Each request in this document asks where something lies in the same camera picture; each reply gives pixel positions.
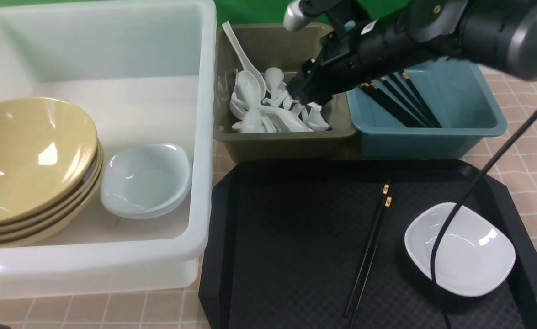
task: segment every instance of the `white plastic bin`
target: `white plastic bin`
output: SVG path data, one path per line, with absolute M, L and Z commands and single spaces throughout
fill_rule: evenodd
M 0 249 L 0 299 L 193 283 L 211 209 L 215 43 L 211 0 L 0 8 L 0 100 L 78 104 L 95 121 L 106 157 L 171 142 L 193 160 L 191 196 L 169 215 L 123 219 L 96 197 L 38 246 Z

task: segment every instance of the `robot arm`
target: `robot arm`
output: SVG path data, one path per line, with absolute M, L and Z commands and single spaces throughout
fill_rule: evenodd
M 442 56 L 537 80 L 537 2 L 411 0 L 372 21 L 356 0 L 295 0 L 283 23 L 298 31 L 321 14 L 334 30 L 287 86 L 302 104 Z

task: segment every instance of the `stack of white bowls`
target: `stack of white bowls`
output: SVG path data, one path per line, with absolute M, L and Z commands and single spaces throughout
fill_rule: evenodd
M 126 149 L 107 162 L 101 202 L 114 215 L 160 217 L 175 210 L 191 189 L 191 161 L 176 144 Z

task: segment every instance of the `black serving tray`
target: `black serving tray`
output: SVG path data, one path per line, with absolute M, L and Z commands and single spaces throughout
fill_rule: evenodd
M 347 328 L 343 308 L 387 179 L 392 205 L 354 328 L 445 328 L 404 232 L 424 210 L 456 202 L 478 172 L 456 160 L 238 165 L 212 196 L 199 290 L 212 329 Z M 465 205 L 510 238 L 517 258 L 486 296 L 444 292 L 453 329 L 537 329 L 537 254 L 508 189 L 486 177 Z

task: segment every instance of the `white bowl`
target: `white bowl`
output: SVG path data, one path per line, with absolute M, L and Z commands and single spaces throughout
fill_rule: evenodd
M 437 204 L 420 214 L 404 234 L 410 258 L 429 279 L 433 244 L 454 206 L 452 202 Z M 437 284 L 460 296 L 482 296 L 506 280 L 515 260 L 516 252 L 510 240 L 486 219 L 463 206 L 439 245 Z
M 191 161 L 175 144 L 126 149 L 106 164 L 101 203 L 114 215 L 159 217 L 177 208 L 191 187 Z

